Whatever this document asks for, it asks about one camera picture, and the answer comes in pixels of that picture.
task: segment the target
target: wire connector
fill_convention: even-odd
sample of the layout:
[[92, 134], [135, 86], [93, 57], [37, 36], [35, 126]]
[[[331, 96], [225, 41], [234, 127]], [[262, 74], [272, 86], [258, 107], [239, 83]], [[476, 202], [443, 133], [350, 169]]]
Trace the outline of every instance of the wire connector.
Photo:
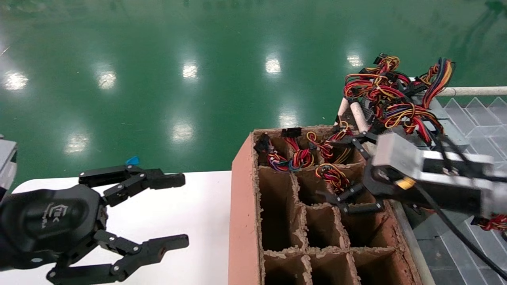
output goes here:
[[347, 127], [343, 126], [343, 125], [336, 125], [336, 126], [333, 126], [333, 128], [331, 129], [331, 131], [333, 132], [333, 134], [335, 134], [335, 133], [341, 132], [342, 130], [344, 130], [346, 128]]
[[384, 59], [384, 57], [386, 57], [387, 54], [385, 53], [379, 53], [379, 56], [377, 56], [377, 58], [375, 58], [375, 61], [373, 61], [373, 64], [379, 64], [382, 59]]
[[402, 91], [402, 93], [407, 97], [412, 97], [415, 94], [420, 93], [426, 89], [428, 89], [428, 86], [422, 82], [417, 85], [415, 85], [414, 82], [410, 82]]
[[380, 75], [387, 77], [387, 79], [389, 79], [391, 82], [396, 82], [396, 80], [398, 80], [398, 75], [392, 72], [385, 72], [381, 73]]
[[359, 74], [370, 74], [370, 73], [368, 72], [368, 70], [366, 70], [366, 67], [363, 67], [363, 69], [359, 71]]
[[313, 151], [313, 150], [316, 150], [317, 149], [317, 146], [312, 143], [311, 141], [308, 142], [308, 148]]
[[255, 146], [253, 147], [257, 153], [263, 153], [269, 151], [269, 136], [265, 133], [261, 135]]
[[301, 128], [282, 129], [282, 137], [298, 137], [301, 136]]

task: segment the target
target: cable bundle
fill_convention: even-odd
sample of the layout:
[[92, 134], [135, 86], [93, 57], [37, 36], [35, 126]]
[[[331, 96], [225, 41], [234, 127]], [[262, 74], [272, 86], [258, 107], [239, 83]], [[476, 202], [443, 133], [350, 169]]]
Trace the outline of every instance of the cable bundle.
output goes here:
[[405, 132], [411, 134], [418, 127], [419, 134], [425, 143], [431, 142], [431, 136], [424, 126], [424, 120], [428, 120], [435, 126], [439, 134], [444, 133], [444, 128], [438, 119], [425, 108], [413, 103], [401, 103], [388, 106], [381, 122], [386, 128], [394, 128], [403, 125]]
[[335, 164], [342, 164], [345, 162], [345, 160], [349, 157], [349, 154], [352, 152], [350, 148], [345, 148], [344, 151], [338, 156], [337, 159], [334, 161], [331, 161], [333, 159], [333, 146], [331, 145], [332, 141], [339, 141], [343, 139], [344, 136], [350, 135], [352, 136], [352, 131], [350, 130], [350, 126], [347, 122], [340, 122], [340, 126], [342, 127], [342, 130], [334, 133], [332, 136], [330, 136], [328, 139], [326, 139], [323, 143], [317, 142], [317, 135], [314, 132], [308, 132], [306, 134], [306, 138], [312, 142], [316, 147], [320, 150], [320, 155], [324, 158], [324, 161], [326, 163], [335, 163]]
[[283, 139], [294, 150], [294, 155], [288, 162], [288, 168], [290, 171], [299, 171], [301, 168], [305, 168], [313, 164], [313, 155], [311, 154], [310, 150], [300, 149], [296, 138], [284, 137]]
[[350, 186], [349, 179], [336, 166], [325, 163], [316, 167], [315, 176], [331, 184], [335, 192], [344, 192]]
[[400, 59], [397, 56], [388, 56], [381, 53], [374, 61], [377, 67], [365, 68], [370, 74], [382, 74], [393, 72], [400, 65]]
[[495, 215], [490, 219], [479, 218], [479, 221], [472, 221], [472, 224], [480, 226], [485, 231], [490, 230], [505, 231], [507, 230], [507, 216]]
[[253, 148], [258, 154], [267, 153], [268, 165], [271, 168], [280, 172], [288, 172], [288, 160], [278, 153], [267, 134], [263, 133]]
[[431, 100], [449, 84], [454, 66], [454, 62], [441, 57], [437, 64], [430, 67], [428, 72], [419, 78], [424, 84], [429, 85], [428, 90], [422, 98], [422, 106], [425, 109], [429, 108]]

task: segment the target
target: gray tile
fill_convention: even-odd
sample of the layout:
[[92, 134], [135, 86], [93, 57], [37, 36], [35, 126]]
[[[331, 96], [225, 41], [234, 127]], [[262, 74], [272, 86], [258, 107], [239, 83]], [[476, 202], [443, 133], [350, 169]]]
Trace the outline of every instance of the gray tile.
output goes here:
[[488, 285], [503, 285], [500, 276], [493, 269], [485, 268], [480, 270]]
[[422, 255], [429, 267], [442, 267], [447, 269], [456, 269], [454, 261], [452, 261], [447, 248], [440, 239], [418, 240]]
[[430, 267], [431, 275], [433, 276], [433, 280], [435, 281], [435, 284], [441, 285], [467, 285], [463, 278], [461, 277], [461, 274], [459, 274], [459, 271], [457, 269], [440, 269], [440, 268], [431, 268]]

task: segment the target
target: black wire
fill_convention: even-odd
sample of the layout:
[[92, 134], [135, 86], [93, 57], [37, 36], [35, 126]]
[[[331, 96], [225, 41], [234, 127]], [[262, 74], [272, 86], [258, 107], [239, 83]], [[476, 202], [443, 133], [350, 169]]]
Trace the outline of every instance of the black wire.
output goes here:
[[444, 161], [444, 168], [447, 169], [447, 171], [452, 171], [452, 162], [447, 157], [447, 154], [445, 153], [444, 146], [442, 145], [442, 142], [439, 138], [435, 139], [435, 145], [437, 146], [437, 150], [442, 155], [442, 159]]
[[474, 171], [474, 168], [472, 167], [472, 162], [466, 158], [466, 156], [461, 152], [458, 148], [458, 146], [448, 137], [446, 137], [444, 134], [439, 135], [438, 140], [441, 140], [449, 145], [449, 147], [452, 149], [454, 153], [456, 153], [459, 158], [463, 161], [466, 168], [465, 176], [468, 178], [482, 178], [484, 176], [482, 173], [474, 173], [477, 171]]
[[507, 281], [507, 273], [503, 271], [498, 265], [496, 265], [489, 257], [487, 257], [480, 249], [478, 249], [470, 240], [468, 240], [465, 235], [463, 235], [458, 228], [449, 220], [449, 218], [442, 212], [442, 209], [437, 205], [437, 203], [433, 200], [433, 198], [418, 184], [415, 184], [414, 187], [419, 190], [419, 192], [424, 196], [426, 201], [431, 205], [433, 210], [439, 215], [440, 219], [446, 224], [449, 229], [463, 242], [466, 247], [468, 247], [474, 254], [477, 255], [486, 265], [491, 267], [496, 274], [500, 275], [503, 280]]

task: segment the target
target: cardboard compartment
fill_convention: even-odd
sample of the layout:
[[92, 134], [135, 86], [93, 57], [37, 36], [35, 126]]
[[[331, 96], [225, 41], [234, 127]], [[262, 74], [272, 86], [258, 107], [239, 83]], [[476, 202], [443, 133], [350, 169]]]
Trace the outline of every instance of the cardboard compartment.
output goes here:
[[264, 285], [310, 285], [308, 255], [274, 257], [264, 255]]
[[351, 247], [397, 245], [394, 217], [385, 211], [372, 215], [342, 215], [341, 222], [348, 233]]
[[361, 285], [416, 284], [401, 255], [394, 250], [373, 250], [353, 253]]
[[[281, 133], [273, 134], [268, 133], [269, 138], [271, 139], [271, 143], [275, 147], [275, 149], [278, 151], [278, 153], [285, 157], [286, 159], [289, 159], [289, 146], [287, 145], [287, 142], [283, 140], [281, 137]], [[257, 143], [257, 140], [261, 137], [261, 134], [259, 134], [255, 140], [255, 143]], [[268, 154], [267, 153], [259, 153], [257, 158], [258, 165], [261, 166], [268, 166]]]
[[262, 248], [281, 251], [292, 246], [302, 247], [294, 233], [300, 228], [301, 211], [295, 206], [294, 189], [288, 173], [269, 167], [259, 168]]
[[311, 255], [310, 263], [313, 285], [357, 284], [357, 275], [350, 254]]
[[[309, 149], [310, 148], [310, 141], [307, 139], [306, 134], [308, 131], [302, 132], [302, 135], [298, 138], [299, 146], [302, 149]], [[324, 140], [326, 140], [331, 134], [331, 129], [323, 129], [320, 131], [315, 132], [317, 135], [317, 142], [321, 143]], [[313, 159], [315, 164], [322, 164], [324, 163], [324, 158], [320, 155], [320, 151], [318, 149], [311, 150], [311, 153], [313, 155]]]
[[325, 202], [325, 198], [318, 195], [317, 192], [329, 192], [331, 188], [327, 186], [326, 182], [315, 176], [313, 168], [296, 172], [296, 179], [299, 185], [298, 199], [301, 202], [308, 206]]
[[335, 221], [337, 217], [330, 206], [323, 208], [306, 208], [306, 228], [308, 246], [325, 248], [340, 246], [340, 232]]

